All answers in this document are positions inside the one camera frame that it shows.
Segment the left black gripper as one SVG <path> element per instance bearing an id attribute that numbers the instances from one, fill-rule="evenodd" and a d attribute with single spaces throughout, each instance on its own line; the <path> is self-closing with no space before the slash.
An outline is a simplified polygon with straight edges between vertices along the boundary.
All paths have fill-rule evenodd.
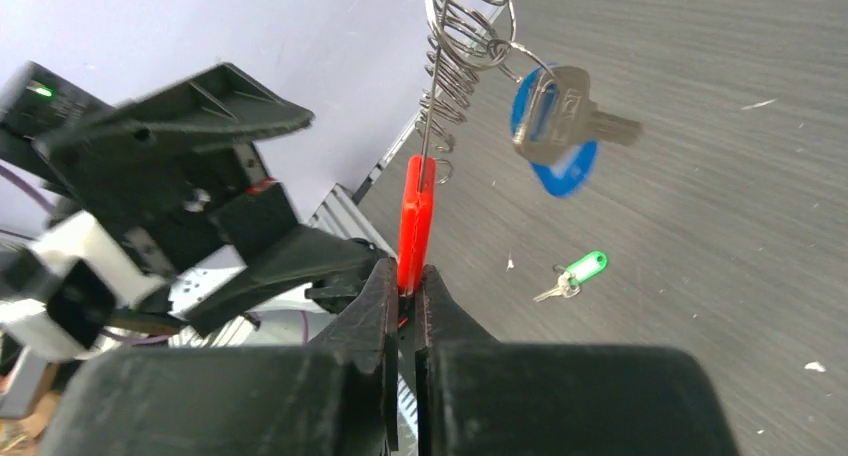
<path id="1" fill-rule="evenodd" d="M 207 336 L 277 295 L 337 314 L 363 289 L 382 250 L 303 227 L 257 141 L 311 125 L 314 114 L 231 63 L 36 139 L 73 199 L 141 265 L 172 282 L 225 246 L 243 269 L 184 319 Z"/>

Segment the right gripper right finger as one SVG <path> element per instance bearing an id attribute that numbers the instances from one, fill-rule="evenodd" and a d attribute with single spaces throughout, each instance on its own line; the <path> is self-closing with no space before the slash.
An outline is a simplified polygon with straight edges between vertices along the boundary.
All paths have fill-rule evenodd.
<path id="1" fill-rule="evenodd" d="M 434 266 L 415 297 L 423 455 L 735 455 L 700 363 L 677 348 L 496 340 Z"/>

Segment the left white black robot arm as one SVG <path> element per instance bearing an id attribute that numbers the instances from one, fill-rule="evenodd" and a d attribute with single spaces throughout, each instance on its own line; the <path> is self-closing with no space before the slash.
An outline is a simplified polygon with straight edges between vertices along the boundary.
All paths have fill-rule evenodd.
<path id="1" fill-rule="evenodd" d="M 230 63 L 112 107 L 30 62 L 1 92 L 1 157 L 94 217 L 144 275 L 172 282 L 234 248 L 243 271 L 186 317 L 208 334 L 304 283 L 342 309 L 379 260 L 302 224 L 262 161 L 258 141 L 313 118 Z"/>

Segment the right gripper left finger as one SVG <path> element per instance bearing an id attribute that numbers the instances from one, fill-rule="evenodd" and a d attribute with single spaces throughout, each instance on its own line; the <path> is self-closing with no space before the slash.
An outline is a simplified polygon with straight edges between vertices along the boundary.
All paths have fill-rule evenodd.
<path id="1" fill-rule="evenodd" d="M 397 443 L 396 262 L 301 346 L 122 349 L 86 363 L 43 455 L 382 455 Z"/>

